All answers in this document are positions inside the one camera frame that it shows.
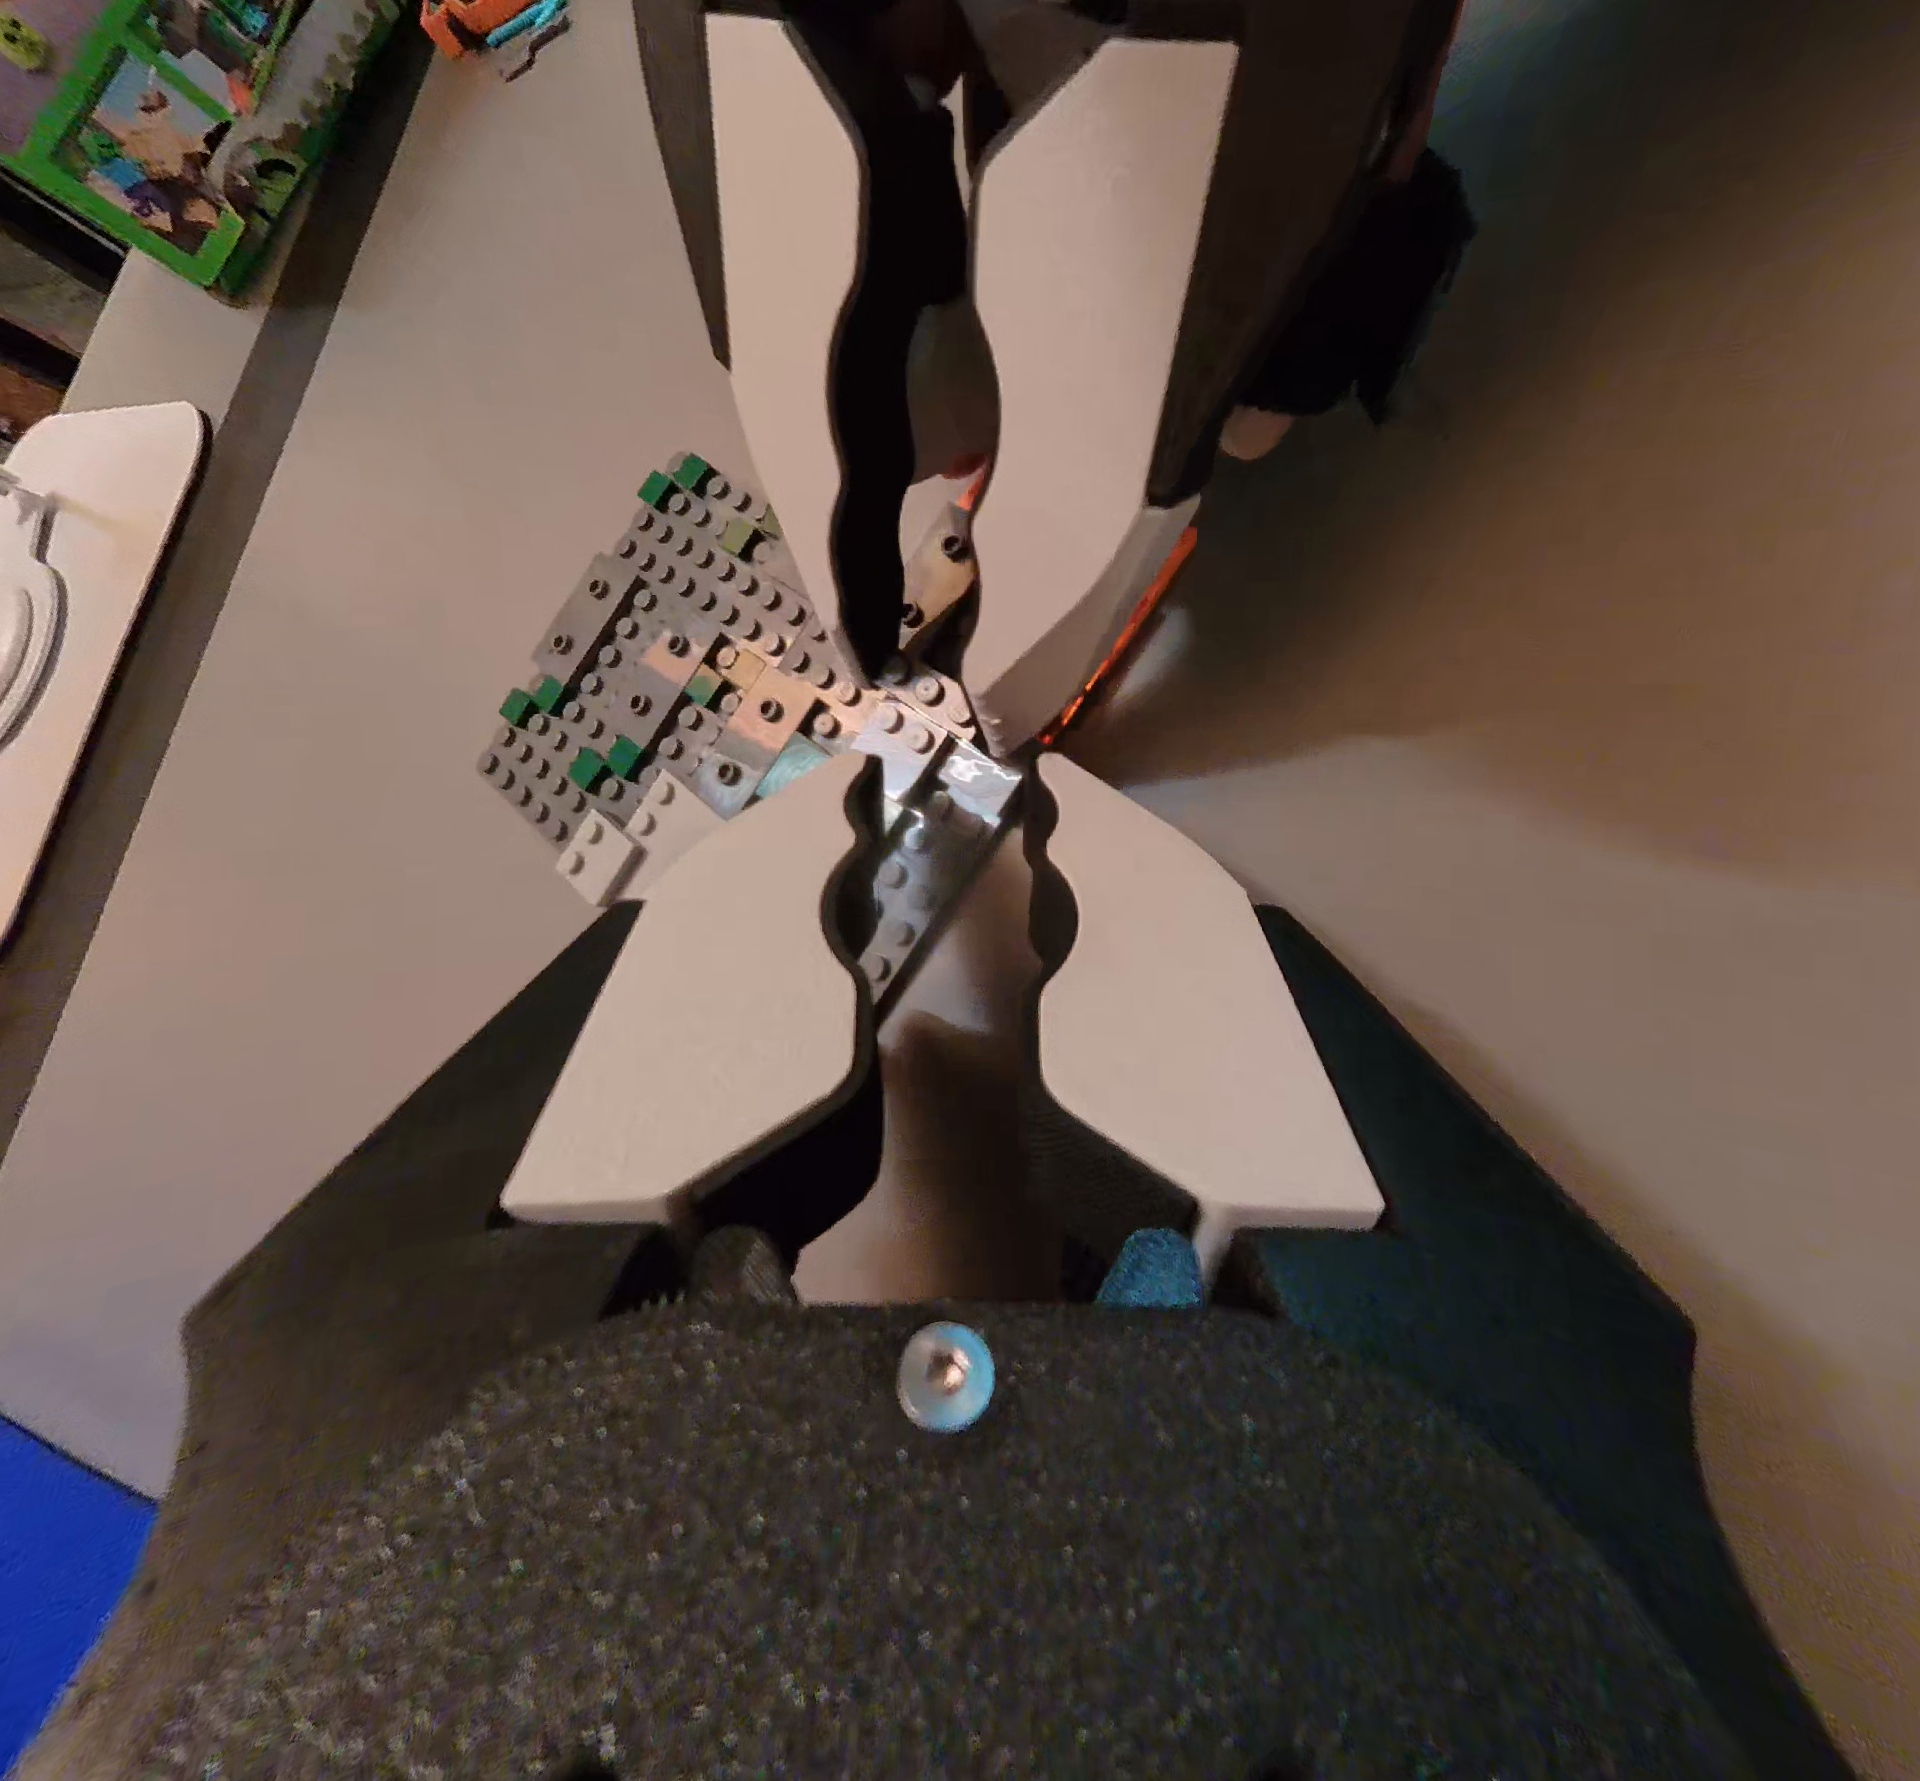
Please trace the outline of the blue plastic storage bin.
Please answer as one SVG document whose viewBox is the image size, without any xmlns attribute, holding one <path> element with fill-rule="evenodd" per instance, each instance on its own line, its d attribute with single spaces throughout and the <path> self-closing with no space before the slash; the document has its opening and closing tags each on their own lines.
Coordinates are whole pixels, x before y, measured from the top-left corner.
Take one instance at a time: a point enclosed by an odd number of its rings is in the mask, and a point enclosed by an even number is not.
<svg viewBox="0 0 1920 1781">
<path fill-rule="evenodd" d="M 3 1769 L 101 1640 L 155 1520 L 156 1502 L 3 1421 Z"/>
</svg>

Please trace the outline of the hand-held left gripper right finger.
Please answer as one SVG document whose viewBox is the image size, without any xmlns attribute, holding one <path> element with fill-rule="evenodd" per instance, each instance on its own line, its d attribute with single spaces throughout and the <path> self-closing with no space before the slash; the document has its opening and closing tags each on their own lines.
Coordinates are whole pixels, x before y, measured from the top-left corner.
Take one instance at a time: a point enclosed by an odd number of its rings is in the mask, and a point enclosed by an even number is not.
<svg viewBox="0 0 1920 1781">
<path fill-rule="evenodd" d="M 1031 801 L 1027 1144 L 1069 1234 L 1370 1232 L 1385 1196 L 1242 882 L 1061 755 Z"/>
</svg>

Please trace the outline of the lego set box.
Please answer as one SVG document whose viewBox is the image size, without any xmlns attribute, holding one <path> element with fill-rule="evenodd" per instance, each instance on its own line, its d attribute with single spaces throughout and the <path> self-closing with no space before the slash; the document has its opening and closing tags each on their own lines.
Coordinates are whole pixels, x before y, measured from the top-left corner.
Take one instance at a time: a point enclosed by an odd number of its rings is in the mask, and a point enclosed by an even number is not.
<svg viewBox="0 0 1920 1781">
<path fill-rule="evenodd" d="M 3 0 L 10 183 L 243 297 L 417 0 Z"/>
</svg>

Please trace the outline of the white stand base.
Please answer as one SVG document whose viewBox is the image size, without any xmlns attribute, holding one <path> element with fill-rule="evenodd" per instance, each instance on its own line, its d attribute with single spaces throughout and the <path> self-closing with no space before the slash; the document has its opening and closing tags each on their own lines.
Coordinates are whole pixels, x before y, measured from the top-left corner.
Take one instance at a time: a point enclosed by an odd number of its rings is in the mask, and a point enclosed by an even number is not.
<svg viewBox="0 0 1920 1781">
<path fill-rule="evenodd" d="M 3 932 L 116 681 L 212 429 L 191 403 L 57 413 L 3 467 Z"/>
</svg>

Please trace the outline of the grey and orange lego build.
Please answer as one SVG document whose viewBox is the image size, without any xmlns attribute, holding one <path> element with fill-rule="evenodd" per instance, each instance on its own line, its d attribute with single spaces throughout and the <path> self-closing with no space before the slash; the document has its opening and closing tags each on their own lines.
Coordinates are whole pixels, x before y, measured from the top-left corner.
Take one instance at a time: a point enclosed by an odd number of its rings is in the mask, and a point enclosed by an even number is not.
<svg viewBox="0 0 1920 1781">
<path fill-rule="evenodd" d="M 765 498 L 685 451 L 567 595 L 477 769 L 589 906 L 638 902 L 708 833 L 828 758 L 880 762 L 877 926 L 860 956 L 886 1018 L 1020 815 L 939 661 L 973 605 L 977 487 L 906 563 L 906 651 L 862 686 L 806 600 Z"/>
</svg>

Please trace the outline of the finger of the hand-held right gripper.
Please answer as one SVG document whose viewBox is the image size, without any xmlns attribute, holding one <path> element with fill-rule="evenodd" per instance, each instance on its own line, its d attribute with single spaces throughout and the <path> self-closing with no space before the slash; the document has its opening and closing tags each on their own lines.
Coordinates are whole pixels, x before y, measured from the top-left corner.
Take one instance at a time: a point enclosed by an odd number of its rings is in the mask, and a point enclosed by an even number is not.
<svg viewBox="0 0 1920 1781">
<path fill-rule="evenodd" d="M 708 86 L 737 416 L 802 593 L 844 664 L 871 671 L 833 564 L 847 472 L 831 395 L 862 259 L 860 154 L 788 23 L 708 14 Z"/>
<path fill-rule="evenodd" d="M 1148 473 L 1238 59 L 1230 42 L 1105 42 L 977 176 L 1000 439 L 964 690 L 993 751 L 1083 693 L 1196 510 L 1150 505 Z"/>
</svg>

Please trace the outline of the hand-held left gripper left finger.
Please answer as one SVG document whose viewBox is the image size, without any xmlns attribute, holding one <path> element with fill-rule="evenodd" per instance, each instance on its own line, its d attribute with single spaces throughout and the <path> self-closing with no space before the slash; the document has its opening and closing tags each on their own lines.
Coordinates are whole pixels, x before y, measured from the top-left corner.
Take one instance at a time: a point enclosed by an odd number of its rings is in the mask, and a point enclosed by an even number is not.
<svg viewBox="0 0 1920 1781">
<path fill-rule="evenodd" d="M 831 758 L 642 899 L 502 1191 L 530 1225 L 685 1225 L 846 1105 L 874 1052 L 879 762 Z"/>
</svg>

